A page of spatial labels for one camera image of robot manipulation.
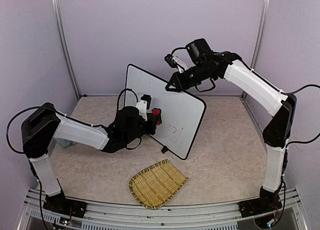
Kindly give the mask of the red bone-shaped eraser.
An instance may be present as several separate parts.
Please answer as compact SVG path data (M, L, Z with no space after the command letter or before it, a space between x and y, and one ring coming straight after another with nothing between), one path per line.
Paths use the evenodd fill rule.
M161 125L162 124L162 111L160 108L153 108L152 109L152 115L154 118L154 122L156 125Z

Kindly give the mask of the white whiteboard black frame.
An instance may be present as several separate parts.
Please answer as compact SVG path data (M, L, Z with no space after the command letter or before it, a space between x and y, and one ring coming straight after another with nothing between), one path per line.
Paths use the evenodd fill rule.
M135 106L136 98L151 96L150 108L161 109L162 124L151 137L178 158L187 159L207 105L204 100L189 92L168 92L167 81L133 64L126 69L124 104Z

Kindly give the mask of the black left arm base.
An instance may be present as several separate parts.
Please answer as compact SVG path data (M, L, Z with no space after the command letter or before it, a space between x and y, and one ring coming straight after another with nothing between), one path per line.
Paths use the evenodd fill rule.
M84 218L87 203L80 200L66 198L63 191L54 196L45 196L43 204L45 210L68 215L70 217Z

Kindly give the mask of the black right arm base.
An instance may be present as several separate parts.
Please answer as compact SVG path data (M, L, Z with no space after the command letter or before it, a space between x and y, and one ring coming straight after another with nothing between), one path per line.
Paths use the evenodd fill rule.
M243 200L238 203L242 217L249 217L266 212L274 211L282 208L282 203L279 197L279 192L282 185L275 192L260 188L259 197Z

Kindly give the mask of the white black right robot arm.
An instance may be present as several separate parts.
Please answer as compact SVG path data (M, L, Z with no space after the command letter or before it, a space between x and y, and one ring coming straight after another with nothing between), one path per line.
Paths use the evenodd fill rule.
M180 49L187 51L193 66L188 67L174 55ZM257 198L255 204L259 211L268 211L276 201L271 192L276 192L281 186L286 168L285 157L295 115L296 96L265 79L237 53L213 51L205 39L196 39L184 47L173 49L165 55L164 61L176 70L167 82L166 91L183 92L197 88L205 80L212 83L209 89L213 90L215 81L223 79L240 88L268 113L270 122L262 131L267 160L261 187L268 192Z

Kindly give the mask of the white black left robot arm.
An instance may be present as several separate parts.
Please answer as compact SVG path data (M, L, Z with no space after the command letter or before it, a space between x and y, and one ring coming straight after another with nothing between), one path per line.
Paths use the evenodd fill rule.
M154 135L162 123L162 111L150 108L151 96L136 97L135 106L117 107L113 122L109 126L82 122L59 112L52 103L28 108L33 113L21 125L22 151L9 148L27 157L40 187L50 198L50 203L59 212L70 207L62 187L56 179L49 160L48 146L52 139L62 139L90 146L105 153L129 149L134 140Z

